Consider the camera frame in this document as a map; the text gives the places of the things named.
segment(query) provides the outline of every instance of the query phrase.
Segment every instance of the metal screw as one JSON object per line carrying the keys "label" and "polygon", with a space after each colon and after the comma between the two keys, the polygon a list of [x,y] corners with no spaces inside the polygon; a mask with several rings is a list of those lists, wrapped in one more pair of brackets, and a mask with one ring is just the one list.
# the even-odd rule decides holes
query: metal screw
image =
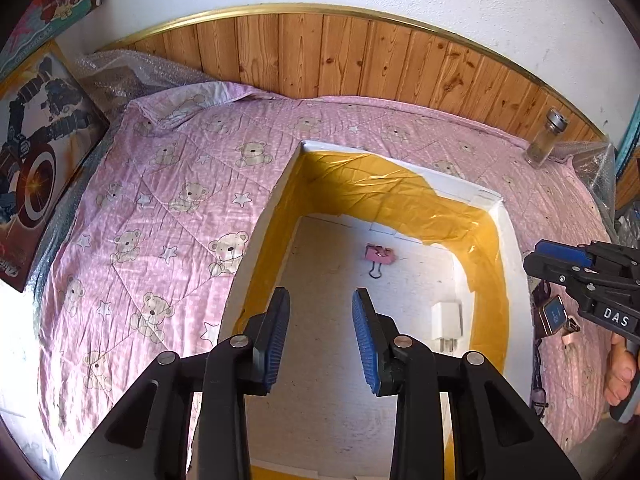
{"label": "metal screw", "polygon": [[249,344],[249,338],[243,334],[235,335],[231,338],[230,343],[233,348],[244,348]]}
{"label": "metal screw", "polygon": [[466,355],[466,360],[470,365],[479,366],[484,363],[484,356],[480,352],[469,352]]}
{"label": "metal screw", "polygon": [[397,335],[394,339],[394,345],[398,348],[409,348],[412,344],[414,341],[407,335]]}
{"label": "metal screw", "polygon": [[175,354],[173,352],[169,352],[168,350],[162,352],[158,356],[158,363],[161,365],[170,365],[175,361]]}

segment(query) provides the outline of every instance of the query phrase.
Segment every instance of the blue gripper pad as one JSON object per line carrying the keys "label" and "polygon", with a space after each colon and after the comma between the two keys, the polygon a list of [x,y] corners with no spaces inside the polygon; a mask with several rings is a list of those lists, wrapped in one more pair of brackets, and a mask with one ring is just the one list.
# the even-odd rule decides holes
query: blue gripper pad
{"label": "blue gripper pad", "polygon": [[357,291],[353,293],[351,298],[351,313],[353,315],[353,327],[356,331],[358,339],[358,348],[360,349],[360,360],[362,361],[362,369],[367,384],[371,387],[374,394],[380,391],[380,376],[378,375],[378,354],[373,343],[373,337],[367,323],[367,316],[364,312],[364,306]]}
{"label": "blue gripper pad", "polygon": [[267,343],[265,370],[264,370],[264,386],[267,391],[271,391],[271,387],[278,379],[278,370],[280,369],[280,361],[282,359],[282,351],[284,350],[284,341],[287,337],[287,327],[289,326],[289,293],[284,288],[277,288],[271,298],[269,308],[276,308],[275,320],[271,329],[271,335]]}
{"label": "blue gripper pad", "polygon": [[536,244],[534,252],[579,267],[589,268],[593,264],[590,257],[588,257],[584,251],[584,248],[558,244],[556,242],[549,242],[548,240],[540,240]]}

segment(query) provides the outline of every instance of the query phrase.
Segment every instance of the robot poster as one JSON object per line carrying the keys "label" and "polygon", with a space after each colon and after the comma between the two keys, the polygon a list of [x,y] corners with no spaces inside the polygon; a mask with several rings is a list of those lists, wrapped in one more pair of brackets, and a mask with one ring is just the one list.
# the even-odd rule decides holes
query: robot poster
{"label": "robot poster", "polygon": [[24,289],[38,242],[108,122],[47,44],[0,88],[0,279]]}

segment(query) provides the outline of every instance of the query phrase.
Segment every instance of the wooden wall panel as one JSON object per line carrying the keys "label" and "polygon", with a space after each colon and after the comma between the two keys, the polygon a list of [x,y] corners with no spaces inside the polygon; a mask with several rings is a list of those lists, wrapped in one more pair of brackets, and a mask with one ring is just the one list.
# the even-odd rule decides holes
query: wooden wall panel
{"label": "wooden wall panel", "polygon": [[429,106],[449,41],[412,30],[396,100]]}
{"label": "wooden wall panel", "polygon": [[138,52],[146,52],[153,56],[166,58],[166,49],[164,48],[164,34],[155,34],[146,40],[136,41],[134,44]]}
{"label": "wooden wall panel", "polygon": [[240,82],[236,20],[216,20],[196,25],[202,71],[223,81]]}
{"label": "wooden wall panel", "polygon": [[471,47],[396,23],[258,14],[187,25],[129,47],[293,98],[395,99],[529,140],[555,106],[569,119],[563,140],[600,140],[547,88]]}
{"label": "wooden wall panel", "polygon": [[395,99],[411,30],[385,22],[369,22],[361,96]]}
{"label": "wooden wall panel", "polygon": [[524,76],[509,70],[498,91],[494,105],[487,115],[486,123],[508,131],[508,127],[520,109],[520,104],[532,85],[533,83]]}
{"label": "wooden wall panel", "polygon": [[507,129],[514,132],[514,135],[525,137],[538,119],[540,111],[543,110],[545,100],[546,92],[542,88],[538,85],[529,85],[527,94],[524,96]]}
{"label": "wooden wall panel", "polygon": [[357,95],[369,22],[324,16],[318,95]]}
{"label": "wooden wall panel", "polygon": [[202,70],[198,35],[194,25],[169,30],[163,34],[163,39],[167,59]]}
{"label": "wooden wall panel", "polygon": [[616,209],[631,202],[640,196],[640,168],[638,160],[640,159],[640,148],[636,148],[629,164],[626,166],[625,172],[616,184]]}
{"label": "wooden wall panel", "polygon": [[318,97],[322,15],[281,14],[279,28],[280,93]]}
{"label": "wooden wall panel", "polygon": [[506,76],[507,67],[482,56],[459,115],[484,123]]}
{"label": "wooden wall panel", "polygon": [[449,43],[429,106],[458,114],[480,63],[480,54]]}
{"label": "wooden wall panel", "polygon": [[240,81],[278,92],[278,15],[236,18]]}

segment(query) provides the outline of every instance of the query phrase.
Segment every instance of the white floor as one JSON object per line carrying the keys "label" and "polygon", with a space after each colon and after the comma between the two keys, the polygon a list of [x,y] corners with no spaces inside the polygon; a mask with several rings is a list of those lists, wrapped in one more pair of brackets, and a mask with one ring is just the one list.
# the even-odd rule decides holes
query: white floor
{"label": "white floor", "polygon": [[[398,256],[378,280],[367,275],[367,243],[391,247]],[[455,300],[460,289],[452,254],[393,234],[303,218],[279,285],[290,293],[289,330],[272,392],[245,398],[252,462],[300,468],[307,471],[303,476],[388,478],[396,398],[377,398],[365,382],[351,294],[367,287],[379,313],[431,346],[430,306]],[[463,307],[463,320],[471,319],[471,308]]]}

